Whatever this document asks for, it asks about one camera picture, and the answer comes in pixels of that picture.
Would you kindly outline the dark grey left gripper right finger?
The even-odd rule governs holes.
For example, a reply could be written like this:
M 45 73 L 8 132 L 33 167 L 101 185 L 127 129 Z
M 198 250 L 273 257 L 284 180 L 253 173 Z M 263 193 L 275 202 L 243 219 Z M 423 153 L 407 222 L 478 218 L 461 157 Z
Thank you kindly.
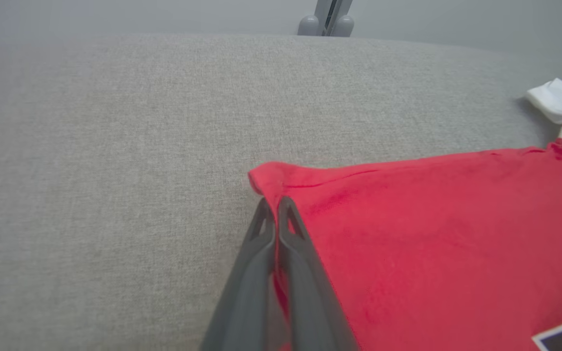
M 295 202 L 278 208 L 279 267 L 287 280 L 293 351 L 357 351 L 342 310 Z

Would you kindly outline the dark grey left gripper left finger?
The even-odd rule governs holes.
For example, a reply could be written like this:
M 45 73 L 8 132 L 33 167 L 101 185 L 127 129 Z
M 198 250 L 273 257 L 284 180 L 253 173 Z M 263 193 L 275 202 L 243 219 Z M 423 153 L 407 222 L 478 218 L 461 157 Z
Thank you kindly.
M 200 344 L 201 351 L 265 351 L 271 280 L 280 266 L 275 211 L 259 200 Z

